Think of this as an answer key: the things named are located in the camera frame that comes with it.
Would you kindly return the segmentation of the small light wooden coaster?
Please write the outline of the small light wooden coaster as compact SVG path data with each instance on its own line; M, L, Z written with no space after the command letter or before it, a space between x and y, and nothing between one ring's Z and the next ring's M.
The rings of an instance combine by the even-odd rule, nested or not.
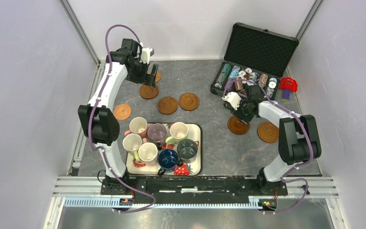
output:
M155 82L156 83L159 82L161 80L161 77L162 77L161 73L159 71L157 71L156 76L155 76Z

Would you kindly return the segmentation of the dark wooden coaster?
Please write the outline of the dark wooden coaster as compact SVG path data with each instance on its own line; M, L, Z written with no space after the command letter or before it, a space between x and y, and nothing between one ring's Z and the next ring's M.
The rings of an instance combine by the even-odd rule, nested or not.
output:
M244 123L236 116L231 116L227 122L228 129L235 135L244 135L250 129L249 123Z
M159 87L156 85L155 87L142 85L139 90L139 94L143 99L153 99L159 94Z
M271 122L264 122L258 126L257 134L262 141L274 143L279 139L279 128Z
M170 96L161 98L157 104L158 111L164 115L173 114L178 106L176 99Z
M185 111L193 111L199 104L199 97L193 93L184 93L179 98L179 106Z

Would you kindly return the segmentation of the light cork coaster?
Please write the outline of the light cork coaster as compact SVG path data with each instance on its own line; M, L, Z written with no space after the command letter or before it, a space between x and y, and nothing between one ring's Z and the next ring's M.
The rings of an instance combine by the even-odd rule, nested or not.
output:
M132 114L132 108L128 104L120 104L115 107L113 114L117 120L125 120Z

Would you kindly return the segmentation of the yellow mug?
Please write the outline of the yellow mug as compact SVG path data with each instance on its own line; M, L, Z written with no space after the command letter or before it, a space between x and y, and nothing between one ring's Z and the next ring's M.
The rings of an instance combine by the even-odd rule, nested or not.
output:
M142 144L143 140L138 134L128 134L122 142L123 148L132 153L136 161L140 161L138 150Z

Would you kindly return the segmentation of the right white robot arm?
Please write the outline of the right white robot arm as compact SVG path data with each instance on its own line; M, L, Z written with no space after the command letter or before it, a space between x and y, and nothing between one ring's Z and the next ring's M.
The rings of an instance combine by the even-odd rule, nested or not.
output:
M278 156L261 169L256 182L257 191L268 195L275 189L275 182L287 182L286 177L293 170L321 156L320 137L314 116L301 115L284 108L271 100L257 84L246 89L246 98L237 92L229 92L223 100L231 113L243 123L257 116L278 128Z

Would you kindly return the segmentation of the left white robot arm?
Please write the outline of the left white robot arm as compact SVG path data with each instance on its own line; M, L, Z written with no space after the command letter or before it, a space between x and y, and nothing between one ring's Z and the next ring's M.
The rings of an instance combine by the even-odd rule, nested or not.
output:
M103 77L94 95L78 108L83 133L92 149L100 152L106 175L116 177L112 188L118 194L126 194L131 182L123 177L126 165L117 144L120 125L113 114L115 98L124 81L155 87L158 65L148 70L153 54L152 48L144 48L133 39L123 39L121 48L108 53Z

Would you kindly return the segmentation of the red and purple toy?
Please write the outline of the red and purple toy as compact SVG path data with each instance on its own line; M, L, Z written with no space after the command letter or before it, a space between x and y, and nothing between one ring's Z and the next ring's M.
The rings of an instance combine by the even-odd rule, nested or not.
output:
M280 81L279 89L283 90L282 98L289 100L291 94L297 92L297 81L290 77L284 77Z

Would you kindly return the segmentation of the black poker chip case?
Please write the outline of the black poker chip case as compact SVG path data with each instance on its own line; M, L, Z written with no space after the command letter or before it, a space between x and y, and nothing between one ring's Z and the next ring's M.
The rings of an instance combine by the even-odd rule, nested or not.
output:
M234 66L250 68L258 74L281 79L299 45L295 37L260 29L243 23L235 23L210 91L221 97Z

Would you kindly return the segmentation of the purple mug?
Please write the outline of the purple mug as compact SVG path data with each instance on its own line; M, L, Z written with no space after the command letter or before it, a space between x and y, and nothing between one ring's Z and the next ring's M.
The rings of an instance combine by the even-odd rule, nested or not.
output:
M164 144L167 138L167 128L163 124L155 123L148 127L147 138L152 143Z

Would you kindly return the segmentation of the light green mug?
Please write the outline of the light green mug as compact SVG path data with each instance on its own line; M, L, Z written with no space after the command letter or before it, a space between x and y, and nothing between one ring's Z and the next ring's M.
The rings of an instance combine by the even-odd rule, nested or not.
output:
M166 144L178 144L182 140L187 139L189 134L188 125L182 122L172 124L170 128L170 136L166 138Z

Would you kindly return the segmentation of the grey mug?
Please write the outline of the grey mug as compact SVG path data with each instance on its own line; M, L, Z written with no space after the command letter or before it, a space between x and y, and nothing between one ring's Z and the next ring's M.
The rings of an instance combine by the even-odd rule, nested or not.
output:
M197 143L191 139L184 139L178 144L177 153L185 163L191 163L198 154Z

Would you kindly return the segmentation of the pale pink mug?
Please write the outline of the pale pink mug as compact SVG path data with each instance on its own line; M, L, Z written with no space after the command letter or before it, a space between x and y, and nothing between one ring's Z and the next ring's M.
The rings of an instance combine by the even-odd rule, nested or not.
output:
M138 155L142 162L154 166L157 164L158 148L154 143L143 143L138 149Z

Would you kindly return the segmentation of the dark blue mug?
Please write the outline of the dark blue mug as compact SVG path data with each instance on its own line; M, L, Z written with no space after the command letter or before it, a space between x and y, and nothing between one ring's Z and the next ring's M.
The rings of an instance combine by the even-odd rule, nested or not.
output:
M160 165L160 169L157 172L158 176L163 176L167 172L174 171L184 163L184 161L180 159L178 153L172 149L162 150L158 154L157 161Z

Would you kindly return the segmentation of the strawberry pattern tray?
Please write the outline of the strawberry pattern tray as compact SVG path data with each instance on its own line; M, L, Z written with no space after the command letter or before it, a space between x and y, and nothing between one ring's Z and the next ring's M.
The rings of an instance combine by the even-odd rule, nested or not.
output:
M148 123L144 143L129 152L132 175L196 176L202 170L202 129L198 124Z

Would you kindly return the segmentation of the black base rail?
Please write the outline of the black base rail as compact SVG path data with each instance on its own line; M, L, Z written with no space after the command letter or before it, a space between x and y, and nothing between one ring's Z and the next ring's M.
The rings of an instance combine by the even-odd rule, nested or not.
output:
M288 194L283 182L267 184L246 176L126 176L122 180L134 190L115 178L105 177L101 194L132 195L135 204L150 204L153 197L157 204L242 204L248 203L250 196L270 198Z

